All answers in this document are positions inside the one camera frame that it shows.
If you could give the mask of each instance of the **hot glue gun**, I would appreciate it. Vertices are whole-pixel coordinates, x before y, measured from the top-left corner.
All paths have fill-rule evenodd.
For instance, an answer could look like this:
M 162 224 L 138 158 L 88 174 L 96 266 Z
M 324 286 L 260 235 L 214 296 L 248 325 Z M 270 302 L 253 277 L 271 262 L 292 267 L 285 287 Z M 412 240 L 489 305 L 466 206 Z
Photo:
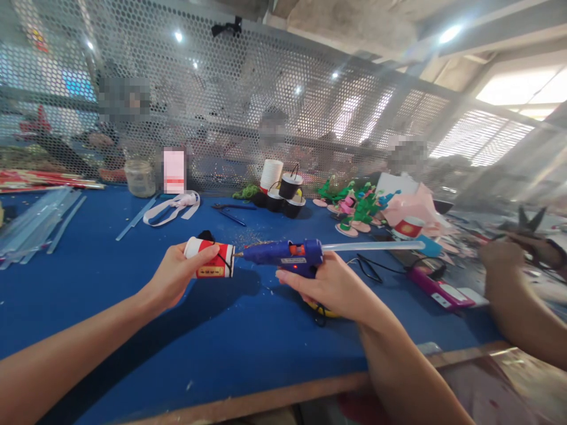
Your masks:
M 319 239 L 305 239 L 303 243 L 294 244 L 292 241 L 268 242 L 251 245 L 244 248 L 235 257 L 243 257 L 254 264 L 270 264 L 281 267 L 309 279 L 314 279 L 317 267 L 323 263 L 325 251 L 365 251 L 390 249 L 423 249 L 421 241 L 404 242 L 359 242 L 347 244 L 321 245 Z

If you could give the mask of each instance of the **scissors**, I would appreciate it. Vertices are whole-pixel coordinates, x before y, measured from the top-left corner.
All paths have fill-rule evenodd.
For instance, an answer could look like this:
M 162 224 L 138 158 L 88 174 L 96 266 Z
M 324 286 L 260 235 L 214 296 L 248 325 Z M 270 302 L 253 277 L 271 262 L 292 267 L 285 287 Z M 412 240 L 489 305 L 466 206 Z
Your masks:
M 246 227 L 246 223 L 244 223 L 243 221 L 240 221 L 238 218 L 236 218 L 233 215 L 230 215 L 229 213 L 227 213 L 226 211 L 230 211 L 230 210 L 224 210 L 225 208 L 240 208 L 241 210 L 257 210 L 256 207 L 253 206 L 248 206 L 248 205 L 233 205 L 233 204 L 214 204 L 211 205 L 215 210 L 217 210 L 218 212 L 220 212 L 222 215 L 225 215 L 226 217 L 228 217 L 231 220 L 234 220 L 235 222 L 237 222 L 240 225 L 243 225 L 244 227 Z
M 508 231 L 508 232 L 511 232 L 511 233 L 516 233 L 520 236 L 528 237 L 528 238 L 531 238 L 531 239 L 534 239 L 534 240 L 544 240 L 543 237 L 536 234 L 536 230 L 539 227 L 539 225 L 542 223 L 542 220 L 545 216 L 546 210 L 547 210 L 547 207 L 543 207 L 541 210 L 539 210 L 537 212 L 537 214 L 531 220 L 528 220 L 526 212 L 524 210 L 524 207 L 522 205 L 520 205 L 518 207 L 518 224 L 506 222 L 506 223 L 503 223 L 500 226 L 498 226 L 498 229 Z M 496 237 L 494 237 L 492 240 L 497 240 L 497 239 L 501 239 L 501 238 L 505 238 L 505 237 L 507 237 L 507 234 L 499 234 Z M 530 256 L 532 258 L 529 259 L 529 261 L 531 263 L 533 263 L 536 267 L 545 268 L 540 263 L 539 256 L 537 254 L 537 250 L 534 247 L 527 245 L 527 244 L 519 243 L 518 241 L 515 241 L 515 242 L 518 245 L 520 245 L 524 249 L 524 251 L 526 251 L 528 254 L 530 254 Z

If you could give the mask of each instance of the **white ribbon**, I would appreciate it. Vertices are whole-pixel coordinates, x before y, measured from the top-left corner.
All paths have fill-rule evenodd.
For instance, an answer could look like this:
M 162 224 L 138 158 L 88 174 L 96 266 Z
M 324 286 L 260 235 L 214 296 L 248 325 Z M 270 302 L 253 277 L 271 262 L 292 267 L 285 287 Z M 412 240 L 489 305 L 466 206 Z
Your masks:
M 199 205 L 201 205 L 201 197 L 199 196 L 199 194 L 195 191 L 188 191 L 185 194 L 177 195 L 172 200 L 162 202 L 160 205 L 157 205 L 156 207 L 148 210 L 144 214 L 144 223 L 149 224 L 152 227 L 160 226 L 162 224 L 170 222 L 175 217 L 177 217 L 177 214 L 179 214 L 179 212 L 185 207 L 191 206 L 191 208 L 189 208 L 189 210 L 187 210 L 187 212 L 181 216 L 181 218 L 183 218 L 184 220 L 189 220 L 193 216 L 193 214 L 195 214 L 195 212 L 199 208 Z M 173 211 L 168 218 L 166 218 L 164 221 L 160 221 L 158 224 L 149 223 L 152 218 L 169 207 L 175 207 L 175 211 Z

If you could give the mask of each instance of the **red label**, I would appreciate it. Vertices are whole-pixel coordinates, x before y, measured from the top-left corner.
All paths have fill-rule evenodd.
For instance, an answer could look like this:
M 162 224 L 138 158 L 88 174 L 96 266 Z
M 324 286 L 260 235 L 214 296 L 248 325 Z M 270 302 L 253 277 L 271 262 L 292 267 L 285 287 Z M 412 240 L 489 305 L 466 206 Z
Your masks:
M 421 232 L 421 226 L 416 226 L 414 224 L 410 224 L 405 220 L 400 221 L 397 226 L 394 228 L 398 233 L 401 233 L 410 238 L 417 238 L 419 236 L 419 232 Z
M 213 245 L 211 241 L 202 241 L 201 246 L 199 247 L 199 252 L 203 251 L 207 247 L 210 247 L 211 245 Z M 226 259 L 228 245 L 226 244 L 217 244 L 217 245 L 220 247 L 219 255 L 222 258 L 220 258 L 217 255 L 211 261 L 199 267 L 196 272 L 198 279 L 224 277 L 224 274 L 226 272 L 226 263 L 223 261 L 223 259 Z

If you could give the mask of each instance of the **person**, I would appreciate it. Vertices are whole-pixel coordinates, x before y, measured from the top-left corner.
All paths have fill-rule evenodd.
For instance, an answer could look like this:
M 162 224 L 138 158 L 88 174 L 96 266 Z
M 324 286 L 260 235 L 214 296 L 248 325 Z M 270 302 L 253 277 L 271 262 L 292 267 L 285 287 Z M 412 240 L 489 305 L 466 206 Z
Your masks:
M 0 361 L 0 424 L 33 424 L 139 329 L 174 307 L 193 273 L 218 252 L 186 259 L 170 247 L 152 279 L 115 306 Z M 334 252 L 315 279 L 278 270 L 280 282 L 355 321 L 377 396 L 395 423 L 473 425 L 390 309 Z
M 480 248 L 486 268 L 484 297 L 491 314 L 508 341 L 528 354 L 567 371 L 567 325 L 537 296 L 523 272 L 524 250 L 537 252 L 541 263 L 567 278 L 567 264 L 560 248 L 547 240 L 508 234 Z

